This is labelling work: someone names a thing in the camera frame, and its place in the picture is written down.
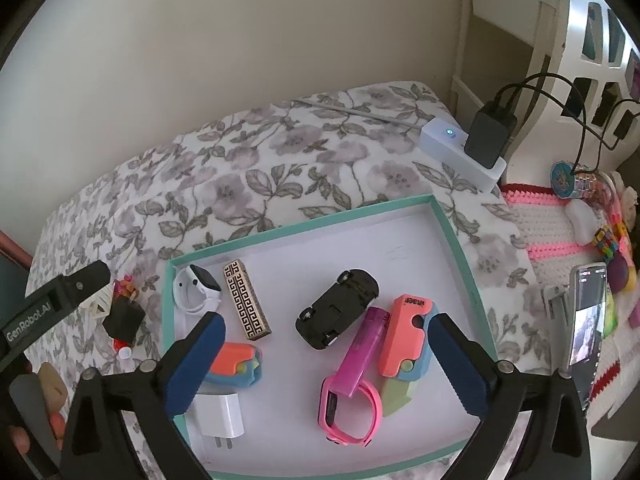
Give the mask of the black square box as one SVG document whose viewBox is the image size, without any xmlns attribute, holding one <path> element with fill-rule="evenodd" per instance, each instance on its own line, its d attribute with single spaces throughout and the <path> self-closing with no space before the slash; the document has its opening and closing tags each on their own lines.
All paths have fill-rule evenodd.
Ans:
<svg viewBox="0 0 640 480">
<path fill-rule="evenodd" d="M 103 327 L 112 339 L 132 346 L 144 317 L 145 312 L 137 301 L 118 296 L 103 320 Z"/>
</svg>

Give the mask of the red small bottle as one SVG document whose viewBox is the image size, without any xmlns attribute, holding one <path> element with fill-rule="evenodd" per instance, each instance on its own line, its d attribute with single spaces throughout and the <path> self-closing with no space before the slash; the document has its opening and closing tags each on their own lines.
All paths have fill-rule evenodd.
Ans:
<svg viewBox="0 0 640 480">
<path fill-rule="evenodd" d="M 114 339 L 113 348 L 114 348 L 114 351 L 116 352 L 116 356 L 122 361 L 127 361 L 132 356 L 132 348 L 130 344 L 128 344 L 128 342 L 126 341 Z"/>
</svg>

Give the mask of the smartphone on stand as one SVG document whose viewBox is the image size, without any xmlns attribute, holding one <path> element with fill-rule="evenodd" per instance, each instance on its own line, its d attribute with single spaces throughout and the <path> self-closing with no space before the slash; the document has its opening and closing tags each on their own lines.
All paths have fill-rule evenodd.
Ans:
<svg viewBox="0 0 640 480">
<path fill-rule="evenodd" d="M 608 292 L 603 262 L 570 270 L 570 284 L 542 289 L 548 329 L 551 370 L 573 378 L 582 409 L 590 404 L 600 360 Z"/>
</svg>

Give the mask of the black toy car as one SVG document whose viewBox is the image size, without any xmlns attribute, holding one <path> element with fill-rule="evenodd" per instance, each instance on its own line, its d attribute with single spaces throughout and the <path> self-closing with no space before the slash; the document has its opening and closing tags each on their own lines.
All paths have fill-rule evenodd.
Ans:
<svg viewBox="0 0 640 480">
<path fill-rule="evenodd" d="M 324 350 L 378 298 L 378 281 L 367 271 L 343 271 L 336 282 L 295 321 L 297 333 L 314 350 Z"/>
</svg>

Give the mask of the gold patterned lighter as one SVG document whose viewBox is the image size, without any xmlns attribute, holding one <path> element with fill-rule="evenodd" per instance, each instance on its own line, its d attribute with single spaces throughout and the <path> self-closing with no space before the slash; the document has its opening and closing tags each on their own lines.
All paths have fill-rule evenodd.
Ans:
<svg viewBox="0 0 640 480">
<path fill-rule="evenodd" d="M 232 260 L 224 266 L 224 281 L 229 289 L 231 301 L 245 337 L 249 341 L 258 341 L 270 335 L 270 325 L 259 303 L 246 267 L 240 259 Z"/>
</svg>

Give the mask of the white small pouch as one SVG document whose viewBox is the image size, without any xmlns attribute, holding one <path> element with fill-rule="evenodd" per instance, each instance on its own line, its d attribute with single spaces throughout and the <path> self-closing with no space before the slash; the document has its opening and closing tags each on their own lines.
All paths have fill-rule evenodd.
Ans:
<svg viewBox="0 0 640 480">
<path fill-rule="evenodd" d="M 597 232 L 608 222 L 604 214 L 595 211 L 583 200 L 570 200 L 564 207 L 570 224 L 573 227 L 577 245 L 590 245 Z"/>
</svg>

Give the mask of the pink translucent lighter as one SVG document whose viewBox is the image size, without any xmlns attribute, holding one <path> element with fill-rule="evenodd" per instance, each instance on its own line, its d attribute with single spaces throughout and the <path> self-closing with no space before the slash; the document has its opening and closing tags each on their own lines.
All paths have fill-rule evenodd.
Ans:
<svg viewBox="0 0 640 480">
<path fill-rule="evenodd" d="M 388 322 L 390 312 L 378 307 L 367 308 L 352 344 L 334 375 L 331 391 L 348 398 L 355 393 L 385 337 Z"/>
</svg>

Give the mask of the black power adapter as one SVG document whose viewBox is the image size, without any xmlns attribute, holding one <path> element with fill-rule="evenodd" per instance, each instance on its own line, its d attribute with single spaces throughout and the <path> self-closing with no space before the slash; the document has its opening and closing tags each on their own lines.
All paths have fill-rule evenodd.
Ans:
<svg viewBox="0 0 640 480">
<path fill-rule="evenodd" d="M 495 166 L 518 120 L 496 101 L 488 101 L 475 115 L 464 152 L 487 169 Z"/>
</svg>

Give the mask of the orange blue green toy knife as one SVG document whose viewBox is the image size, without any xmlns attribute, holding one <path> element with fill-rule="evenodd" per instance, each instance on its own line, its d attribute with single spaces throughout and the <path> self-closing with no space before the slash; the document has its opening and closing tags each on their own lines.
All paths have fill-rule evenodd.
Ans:
<svg viewBox="0 0 640 480">
<path fill-rule="evenodd" d="M 380 397 L 384 417 L 406 406 L 412 400 L 416 384 L 426 375 L 433 355 L 427 341 L 427 326 L 437 313 L 431 299 L 405 294 L 394 300 L 378 358 L 378 372 L 383 377 Z"/>
</svg>

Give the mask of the teal white cardboard tray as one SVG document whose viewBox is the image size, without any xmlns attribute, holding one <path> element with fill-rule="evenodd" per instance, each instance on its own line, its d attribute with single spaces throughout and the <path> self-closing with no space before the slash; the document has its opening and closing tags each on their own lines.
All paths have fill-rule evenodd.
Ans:
<svg viewBox="0 0 640 480">
<path fill-rule="evenodd" d="M 476 419 L 433 356 L 445 313 L 492 350 L 442 206 L 422 195 L 172 259 L 166 344 L 209 310 L 237 352 L 178 424 L 216 479 L 356 479 L 460 451 Z"/>
</svg>

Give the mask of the pink smart watch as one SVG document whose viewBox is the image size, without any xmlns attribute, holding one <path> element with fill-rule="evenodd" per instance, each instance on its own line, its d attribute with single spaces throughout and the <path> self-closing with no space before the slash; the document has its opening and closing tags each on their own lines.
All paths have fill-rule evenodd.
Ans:
<svg viewBox="0 0 640 480">
<path fill-rule="evenodd" d="M 352 396 L 333 390 L 335 376 L 323 379 L 317 422 L 326 440 L 341 446 L 366 448 L 378 432 L 383 408 L 378 389 L 361 379 Z"/>
</svg>

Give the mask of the pink white crochet mat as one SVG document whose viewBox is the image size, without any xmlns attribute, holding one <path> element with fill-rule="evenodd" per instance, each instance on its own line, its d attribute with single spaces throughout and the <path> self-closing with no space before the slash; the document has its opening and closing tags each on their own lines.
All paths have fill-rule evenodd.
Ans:
<svg viewBox="0 0 640 480">
<path fill-rule="evenodd" d="M 526 241 L 528 258 L 541 285 L 568 283 L 573 266 L 597 257 L 590 246 L 575 242 L 573 226 L 564 212 L 566 200 L 551 188 L 505 184 L 502 196 Z M 639 291 L 614 296 L 617 325 L 603 341 L 596 383 L 588 410 L 591 425 L 613 416 L 639 383 Z"/>
</svg>

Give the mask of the white USB charger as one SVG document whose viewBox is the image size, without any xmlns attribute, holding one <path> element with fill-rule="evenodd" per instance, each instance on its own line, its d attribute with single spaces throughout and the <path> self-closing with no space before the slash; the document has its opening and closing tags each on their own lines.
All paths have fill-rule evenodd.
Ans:
<svg viewBox="0 0 640 480">
<path fill-rule="evenodd" d="M 218 448 L 233 448 L 233 442 L 245 432 L 239 395 L 234 393 L 198 393 L 192 403 L 198 430 L 213 438 Z"/>
</svg>

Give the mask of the white smart watch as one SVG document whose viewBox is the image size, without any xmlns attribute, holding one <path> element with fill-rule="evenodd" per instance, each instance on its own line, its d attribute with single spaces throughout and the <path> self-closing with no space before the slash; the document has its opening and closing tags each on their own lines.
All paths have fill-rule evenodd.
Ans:
<svg viewBox="0 0 640 480">
<path fill-rule="evenodd" d="M 221 302 L 221 287 L 209 270 L 189 264 L 172 281 L 172 296 L 178 309 L 188 315 L 215 312 Z"/>
</svg>

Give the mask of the white hair claw clip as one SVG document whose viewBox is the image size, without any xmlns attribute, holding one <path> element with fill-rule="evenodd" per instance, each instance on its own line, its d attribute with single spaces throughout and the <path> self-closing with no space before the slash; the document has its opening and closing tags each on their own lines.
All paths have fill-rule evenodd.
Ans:
<svg viewBox="0 0 640 480">
<path fill-rule="evenodd" d="M 94 320 L 106 318 L 111 312 L 114 289 L 115 286 L 113 283 L 105 285 L 83 301 L 79 309 L 84 310 L 89 315 L 89 318 L 93 318 Z"/>
</svg>

